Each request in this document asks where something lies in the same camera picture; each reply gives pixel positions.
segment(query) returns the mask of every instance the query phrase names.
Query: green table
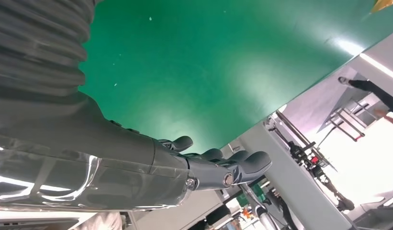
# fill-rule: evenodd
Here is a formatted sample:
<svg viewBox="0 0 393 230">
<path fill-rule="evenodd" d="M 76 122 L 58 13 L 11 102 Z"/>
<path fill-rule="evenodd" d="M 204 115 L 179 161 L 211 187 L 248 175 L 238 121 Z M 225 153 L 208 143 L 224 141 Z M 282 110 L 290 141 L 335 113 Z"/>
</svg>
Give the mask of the green table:
<svg viewBox="0 0 393 230">
<path fill-rule="evenodd" d="M 393 32 L 374 0 L 106 0 L 81 69 L 108 119 L 220 148 Z"/>
</svg>

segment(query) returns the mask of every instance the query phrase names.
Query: metal screw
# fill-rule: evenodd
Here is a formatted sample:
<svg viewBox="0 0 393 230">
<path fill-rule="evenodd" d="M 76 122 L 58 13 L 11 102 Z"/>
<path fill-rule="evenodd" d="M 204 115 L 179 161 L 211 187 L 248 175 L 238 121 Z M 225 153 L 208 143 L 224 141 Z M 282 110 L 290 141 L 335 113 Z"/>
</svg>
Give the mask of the metal screw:
<svg viewBox="0 0 393 230">
<path fill-rule="evenodd" d="M 192 186 L 194 182 L 195 182 L 195 180 L 189 178 L 188 180 L 186 180 L 185 184 L 186 184 L 186 186 Z"/>
<path fill-rule="evenodd" d="M 223 179 L 223 185 L 228 187 L 228 186 L 231 186 L 233 184 L 233 182 L 234 182 L 233 174 L 228 172 L 225 175 L 225 178 Z"/>
</svg>

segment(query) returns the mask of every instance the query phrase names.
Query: robotic hand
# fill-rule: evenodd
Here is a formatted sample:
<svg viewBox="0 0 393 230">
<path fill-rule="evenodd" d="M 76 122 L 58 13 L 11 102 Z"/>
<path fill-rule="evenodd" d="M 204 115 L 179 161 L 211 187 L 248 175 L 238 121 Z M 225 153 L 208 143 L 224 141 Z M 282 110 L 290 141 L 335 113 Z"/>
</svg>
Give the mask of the robotic hand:
<svg viewBox="0 0 393 230">
<path fill-rule="evenodd" d="M 271 164 L 264 152 L 181 155 L 189 137 L 125 129 L 78 91 L 98 1 L 0 1 L 0 208 L 170 207 L 190 191 L 261 176 Z"/>
</svg>

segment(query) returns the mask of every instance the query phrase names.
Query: yellow object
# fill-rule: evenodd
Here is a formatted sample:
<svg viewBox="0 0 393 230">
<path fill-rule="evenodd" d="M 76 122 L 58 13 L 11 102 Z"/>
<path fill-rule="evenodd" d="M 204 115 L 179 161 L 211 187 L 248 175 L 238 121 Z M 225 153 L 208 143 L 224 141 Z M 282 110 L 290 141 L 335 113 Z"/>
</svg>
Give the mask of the yellow object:
<svg viewBox="0 0 393 230">
<path fill-rule="evenodd" d="M 377 0 L 377 3 L 372 8 L 371 12 L 375 13 L 384 9 L 385 7 L 392 6 L 393 0 Z"/>
</svg>

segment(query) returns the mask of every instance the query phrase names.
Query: red component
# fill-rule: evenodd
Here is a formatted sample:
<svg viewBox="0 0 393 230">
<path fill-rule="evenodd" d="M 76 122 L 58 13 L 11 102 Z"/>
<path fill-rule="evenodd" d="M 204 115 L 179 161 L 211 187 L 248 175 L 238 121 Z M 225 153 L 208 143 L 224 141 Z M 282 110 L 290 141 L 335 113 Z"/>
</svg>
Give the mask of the red component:
<svg viewBox="0 0 393 230">
<path fill-rule="evenodd" d="M 312 164 L 317 164 L 319 162 L 319 158 L 318 157 L 313 157 L 311 159 Z"/>
</svg>

